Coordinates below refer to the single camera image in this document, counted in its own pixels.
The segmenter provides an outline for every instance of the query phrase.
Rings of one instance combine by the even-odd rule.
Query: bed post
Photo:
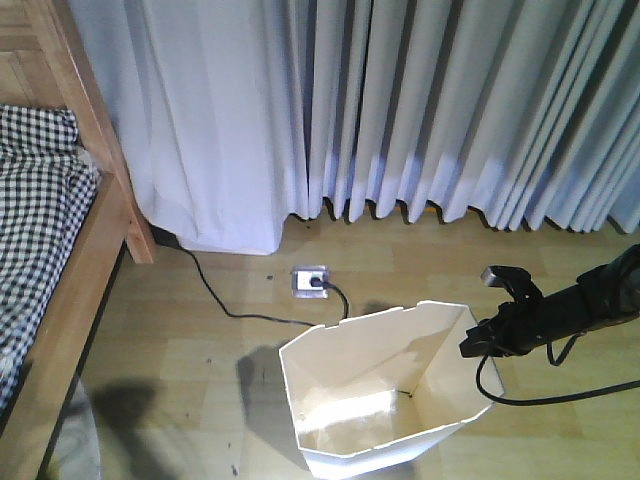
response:
[[[76,114],[83,145],[120,185],[130,218],[126,241],[131,256],[136,263],[153,263],[151,230],[136,203],[124,154],[69,6],[64,0],[23,4],[64,102]]]

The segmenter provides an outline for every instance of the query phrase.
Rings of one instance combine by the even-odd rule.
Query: white curtain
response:
[[[187,248],[273,252],[325,199],[640,221],[635,1],[70,3],[142,211]]]

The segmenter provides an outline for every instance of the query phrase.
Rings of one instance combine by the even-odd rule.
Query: wooden bed frame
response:
[[[103,172],[0,437],[0,479],[33,480],[123,241],[137,263],[152,263],[155,245],[64,0],[0,0],[0,102],[73,110],[82,144]]]

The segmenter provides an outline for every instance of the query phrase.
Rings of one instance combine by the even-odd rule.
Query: power cord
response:
[[[336,287],[333,283],[322,281],[317,277],[312,278],[309,281],[309,283],[311,284],[312,287],[322,287],[322,288],[326,288],[336,292],[342,299],[342,306],[343,306],[342,319],[344,320],[345,318],[349,318],[349,300],[347,300],[347,296],[344,293],[342,293],[342,290]]]
[[[504,333],[507,325],[511,320],[512,318],[509,318],[506,322],[504,322],[504,325],[492,340],[491,345],[489,346],[489,348],[487,348],[487,351],[483,355],[482,360],[480,360],[480,363],[478,364],[478,369],[476,370],[476,387],[478,388],[478,391],[482,395],[487,397],[489,400],[493,400],[494,402],[501,403],[503,405],[510,405],[512,407],[532,407],[537,405],[553,405],[558,403],[574,402],[576,400],[585,400],[587,398],[601,397],[603,395],[610,395],[612,393],[624,392],[625,390],[631,390],[633,388],[640,387],[640,380],[636,380],[633,382],[620,383],[617,385],[611,385],[609,387],[598,388],[594,390],[587,390],[587,391],[578,392],[578,393],[571,393],[568,395],[558,395],[555,397],[541,397],[541,398],[529,398],[529,399],[504,398],[504,397],[499,397],[497,395],[490,393],[482,385],[482,379],[481,379],[482,369],[484,368],[484,364],[487,363],[487,360],[489,359],[491,351],[495,348],[496,344],[498,343],[498,338],[500,338],[500,335]],[[569,350],[571,350],[576,340],[580,336],[582,335],[581,334],[574,335],[569,340],[569,342],[563,349],[563,352],[560,354],[560,356],[556,360],[553,359],[553,352],[551,351],[550,347],[548,347],[547,356],[549,358],[549,363],[551,363],[551,365],[554,365],[554,366],[560,365],[565,360],[565,358],[569,354]]]
[[[291,324],[291,325],[303,325],[303,326],[306,326],[306,327],[315,327],[316,326],[314,323],[304,322],[302,320],[289,320],[289,319],[285,319],[285,318],[271,317],[269,315],[262,315],[260,313],[242,313],[242,314],[238,314],[238,313],[233,313],[233,312],[229,311],[229,309],[224,304],[222,299],[218,296],[218,294],[213,290],[213,288],[211,287],[211,285],[207,281],[207,277],[205,277],[204,272],[202,271],[202,267],[200,266],[200,261],[198,260],[198,257],[196,257],[193,252],[191,252],[190,250],[187,250],[186,248],[179,247],[178,250],[180,250],[181,252],[186,253],[187,255],[189,255],[193,259],[193,262],[196,264],[196,268],[198,269],[198,274],[200,275],[200,279],[202,280],[202,283],[204,283],[204,286],[207,287],[207,290],[209,291],[209,293],[211,294],[213,299],[218,303],[218,305],[220,305],[220,308],[222,309],[222,311],[224,312],[224,314],[227,317],[230,317],[230,318],[258,318],[258,319],[261,319],[261,320],[269,320],[270,322],[288,323],[288,324]]]

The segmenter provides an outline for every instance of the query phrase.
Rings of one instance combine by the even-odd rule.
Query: black cable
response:
[[[487,349],[487,352],[482,357],[482,360],[480,360],[480,364],[478,365],[478,369],[476,370],[476,387],[478,388],[478,391],[482,393],[485,397],[487,397],[489,400],[493,400],[494,402],[501,403],[503,405],[510,405],[512,407],[532,407],[532,406],[538,406],[538,405],[553,405],[557,403],[574,402],[576,400],[585,400],[587,398],[601,397],[603,395],[624,392],[625,390],[631,390],[633,388],[640,387],[640,380],[635,380],[633,382],[619,383],[617,385],[611,385],[609,387],[598,388],[595,390],[586,390],[584,392],[571,393],[568,395],[558,395],[556,397],[530,398],[530,399],[522,399],[522,400],[515,399],[515,398],[498,397],[497,395],[494,395],[488,392],[483,387],[482,381],[480,379],[482,374],[482,369],[484,368],[484,364],[487,363],[487,360],[489,359],[491,351],[493,351],[496,344],[498,343],[498,338],[500,338],[500,335],[504,332],[510,320],[511,319],[508,319],[507,321],[504,322],[504,324],[502,325],[502,328],[494,337],[493,341],[491,342],[491,345]],[[571,349],[571,347],[573,346],[577,338],[576,339],[572,338],[571,340],[573,340],[573,342],[569,346],[568,350]],[[566,353],[563,351],[563,353],[565,353],[564,355],[565,357],[569,353],[568,350],[566,351]]]
[[[569,352],[575,345],[576,341],[584,335],[586,335],[586,332],[580,332],[572,335],[567,344],[560,352],[560,355],[558,355],[558,358],[553,358],[553,344],[551,342],[547,343],[547,360],[549,360],[549,363],[554,367],[559,367],[560,365],[562,365],[562,362],[566,360],[567,355],[569,355]]]
[[[340,295],[340,298],[342,299],[342,306],[343,306],[342,319],[344,320],[345,318],[349,318],[349,300],[347,300],[346,295],[342,293],[342,290],[336,287],[333,283],[329,283],[329,282],[322,282],[322,286],[324,288],[328,288],[329,290],[333,290],[338,295]]]
[[[186,253],[187,255],[189,255],[193,259],[193,261],[195,262],[196,267],[198,269],[198,273],[200,274],[200,279],[202,280],[202,283],[204,283],[204,286],[207,287],[207,290],[209,290],[209,293],[211,294],[211,296],[218,303],[218,305],[220,305],[220,308],[222,308],[222,311],[228,317],[231,317],[231,318],[258,318],[258,319],[261,319],[261,320],[269,320],[270,322],[288,323],[288,324],[291,324],[291,325],[303,325],[303,326],[307,326],[307,327],[315,327],[316,326],[314,323],[303,322],[302,320],[287,320],[287,319],[284,319],[284,318],[270,317],[269,315],[262,315],[262,314],[259,314],[259,313],[237,314],[237,313],[230,312],[229,309],[227,308],[227,306],[224,304],[224,302],[220,299],[220,297],[213,290],[213,288],[211,288],[211,285],[209,285],[209,282],[207,281],[207,278],[205,277],[204,272],[202,271],[202,267],[200,266],[200,262],[198,261],[198,257],[196,257],[193,254],[193,252],[187,250],[186,248],[183,248],[183,247],[177,247],[177,248],[178,248],[178,250]]]

